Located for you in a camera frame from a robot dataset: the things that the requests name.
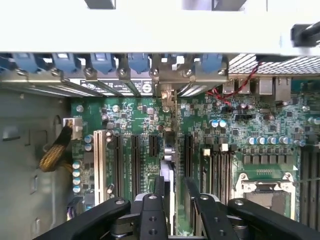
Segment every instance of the black bracket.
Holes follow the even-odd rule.
[[[295,24],[291,29],[294,47],[315,47],[320,40],[320,22],[315,24]]]

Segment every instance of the white slot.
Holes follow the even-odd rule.
[[[106,130],[93,132],[94,205],[107,200],[106,184]]]

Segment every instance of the ram slot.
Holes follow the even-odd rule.
[[[122,135],[113,136],[113,166],[115,195],[124,196],[124,153]]]
[[[140,136],[131,136],[131,176],[132,176],[132,200],[141,193],[141,164],[140,164]]]
[[[186,134],[184,136],[184,175],[192,177],[192,157],[193,157],[193,136]]]
[[[94,163],[94,205],[107,200],[106,185],[106,130],[93,132],[93,163]]]
[[[301,180],[300,185],[300,222],[308,227],[320,231],[319,202],[320,181],[311,180],[320,177],[319,153],[303,150],[301,153]]]

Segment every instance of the capacitor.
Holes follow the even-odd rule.
[[[294,145],[298,146],[298,147],[304,147],[306,145],[306,141],[305,140],[294,140]]]
[[[219,126],[219,122],[217,120],[210,120],[209,123],[213,128],[217,128]]]
[[[74,185],[79,185],[79,184],[81,183],[80,177],[74,178],[74,179],[72,180],[72,183],[73,183]]]
[[[109,117],[109,115],[106,115],[106,114],[103,114],[102,116],[101,116],[101,119],[102,119],[102,121],[109,121],[109,119],[110,119],[110,117]]]
[[[84,145],[84,150],[86,150],[87,152],[90,152],[92,150],[92,144],[91,143],[86,143]]]
[[[78,105],[78,106],[76,106],[75,110],[78,113],[83,113],[85,109],[84,109],[84,107],[82,105]]]
[[[156,126],[156,129],[158,131],[163,131],[165,129],[165,127],[163,125],[158,125],[158,126]]]
[[[106,131],[105,136],[106,137],[111,137],[113,134],[114,134],[113,130],[108,130],[108,131]]]
[[[268,141],[268,144],[273,144],[273,145],[277,144],[277,138],[274,136],[268,137],[267,141]]]
[[[257,142],[258,144],[263,145],[263,144],[266,143],[266,138],[263,137],[263,136],[259,136],[259,137],[257,137],[256,142]]]
[[[73,191],[74,193],[76,193],[76,194],[77,194],[77,193],[80,193],[81,187],[78,186],[78,185],[76,185],[76,186],[73,187],[72,191]]]
[[[275,116],[271,115],[271,114],[267,114],[263,116],[263,119],[266,121],[274,121],[275,120]]]
[[[108,144],[108,143],[111,143],[111,142],[112,142],[112,140],[113,140],[113,138],[112,138],[112,137],[107,137],[105,141],[106,141],[106,143]]]
[[[277,102],[277,103],[275,104],[275,106],[276,106],[277,108],[286,107],[286,106],[288,106],[288,105],[289,105],[289,103],[288,103],[287,101],[280,101],[280,102]]]
[[[220,128],[225,128],[227,126],[227,122],[225,120],[218,120]]]
[[[289,144],[289,138],[288,138],[287,136],[281,136],[281,137],[279,138],[279,142],[280,142],[281,144]]]
[[[320,125],[320,117],[309,117],[308,122],[313,125]]]
[[[118,105],[114,105],[114,106],[112,107],[112,111],[113,111],[114,113],[117,113],[117,112],[120,111],[120,107],[119,107]]]
[[[79,177],[81,175],[81,171],[80,169],[75,169],[72,172],[72,176],[74,176],[75,178]]]
[[[238,109],[246,109],[246,107],[247,107],[247,104],[245,104],[244,102],[240,103],[240,104],[237,106]]]
[[[106,189],[106,193],[107,194],[112,194],[112,192],[114,191],[115,185],[113,185],[112,183],[108,186],[108,188]]]
[[[250,144],[250,145],[254,145],[254,144],[255,144],[255,138],[252,137],[252,136],[248,136],[248,137],[246,138],[246,142],[247,142],[248,144]]]
[[[215,101],[213,104],[212,104],[213,107],[220,107],[221,106],[221,101]]]
[[[252,110],[252,109],[255,109],[255,105],[253,105],[253,104],[248,104],[247,106],[246,106],[246,108],[248,109],[248,110]]]
[[[86,144],[91,143],[93,140],[94,140],[94,136],[91,135],[91,134],[89,134],[89,135],[87,135],[87,136],[84,137],[84,142],[85,142]]]
[[[82,162],[77,160],[72,164],[73,169],[79,169],[81,167]]]

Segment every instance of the cable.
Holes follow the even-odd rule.
[[[73,122],[67,121],[62,128],[60,135],[54,141],[52,147],[44,154],[40,160],[39,168],[43,172],[53,172],[59,166],[65,167],[70,173],[72,173],[72,166],[63,159],[63,155],[69,145],[73,132]]]
[[[231,103],[229,101],[227,101],[226,99],[227,98],[230,98],[236,94],[238,94],[248,83],[249,81],[252,79],[252,77],[257,73],[259,67],[262,65],[262,62],[258,62],[257,65],[252,69],[251,73],[249,74],[249,76],[246,78],[246,80],[244,81],[244,83],[237,89],[235,90],[234,92],[232,93],[229,93],[229,94],[226,94],[224,96],[221,96],[219,93],[218,93],[218,90],[216,88],[213,88],[211,91],[213,92],[210,92],[208,91],[207,94],[208,95],[211,95],[211,96],[214,96],[216,99],[224,102],[225,104],[228,104],[228,105],[231,105]]]

